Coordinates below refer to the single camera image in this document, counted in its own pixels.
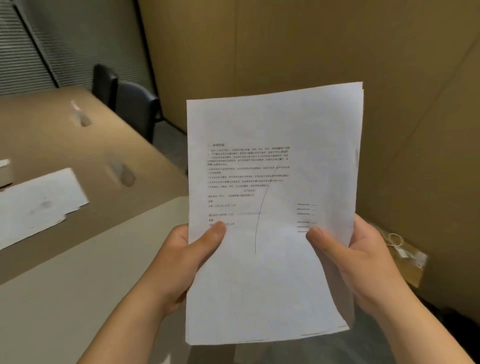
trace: office chair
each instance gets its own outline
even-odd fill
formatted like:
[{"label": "office chair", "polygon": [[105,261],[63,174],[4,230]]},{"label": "office chair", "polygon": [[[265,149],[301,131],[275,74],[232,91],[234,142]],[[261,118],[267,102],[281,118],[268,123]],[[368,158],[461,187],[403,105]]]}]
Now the office chair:
[{"label": "office chair", "polygon": [[159,108],[158,98],[146,88],[133,82],[119,82],[115,112],[149,143],[153,141]]},{"label": "office chair", "polygon": [[107,66],[96,64],[93,68],[92,94],[115,111],[118,87],[117,75]]}]

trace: curved pen line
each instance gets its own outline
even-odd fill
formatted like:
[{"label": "curved pen line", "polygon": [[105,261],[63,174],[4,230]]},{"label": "curved pen line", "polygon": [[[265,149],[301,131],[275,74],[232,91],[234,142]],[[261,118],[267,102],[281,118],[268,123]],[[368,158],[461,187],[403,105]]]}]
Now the curved pen line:
[{"label": "curved pen line", "polygon": [[272,183],[273,176],[275,176],[275,172],[276,172],[279,164],[280,164],[280,162],[277,163],[277,165],[275,167],[275,171],[273,171],[272,178],[270,178],[270,182],[267,185],[267,189],[265,190],[265,194],[264,194],[264,197],[262,199],[262,204],[260,205],[260,211],[258,211],[257,227],[255,228],[255,254],[257,254],[257,231],[258,231],[258,221],[260,221],[260,213],[262,212],[262,206],[264,205],[265,196],[267,196],[268,188],[270,187],[270,183]]}]

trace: stack of paper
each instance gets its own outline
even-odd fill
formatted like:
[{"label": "stack of paper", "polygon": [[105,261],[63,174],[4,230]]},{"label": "stack of paper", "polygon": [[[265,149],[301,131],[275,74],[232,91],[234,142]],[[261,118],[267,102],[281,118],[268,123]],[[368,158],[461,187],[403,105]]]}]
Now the stack of paper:
[{"label": "stack of paper", "polygon": [[0,250],[65,220],[88,204],[71,168],[0,192]]},{"label": "stack of paper", "polygon": [[227,225],[188,292],[187,342],[289,340],[348,329],[351,294],[305,233],[317,225],[349,244],[362,83],[191,100],[187,113],[189,242],[215,221]]}]

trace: window blind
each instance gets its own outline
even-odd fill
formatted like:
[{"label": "window blind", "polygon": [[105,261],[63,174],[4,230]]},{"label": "window blind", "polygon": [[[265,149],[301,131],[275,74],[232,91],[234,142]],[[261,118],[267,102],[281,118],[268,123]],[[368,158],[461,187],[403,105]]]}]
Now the window blind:
[{"label": "window blind", "polygon": [[15,0],[60,87],[91,89],[93,66],[153,91],[132,0]]},{"label": "window blind", "polygon": [[10,0],[0,0],[0,95],[54,88]]}]

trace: forearm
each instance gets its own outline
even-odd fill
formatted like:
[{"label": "forearm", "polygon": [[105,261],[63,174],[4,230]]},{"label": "forearm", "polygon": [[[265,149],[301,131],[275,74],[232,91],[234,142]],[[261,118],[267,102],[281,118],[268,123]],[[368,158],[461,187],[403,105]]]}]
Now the forearm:
[{"label": "forearm", "polygon": [[374,315],[398,364],[473,364],[408,287],[401,297]]},{"label": "forearm", "polygon": [[164,314],[142,281],[122,299],[78,364],[146,364]]}]

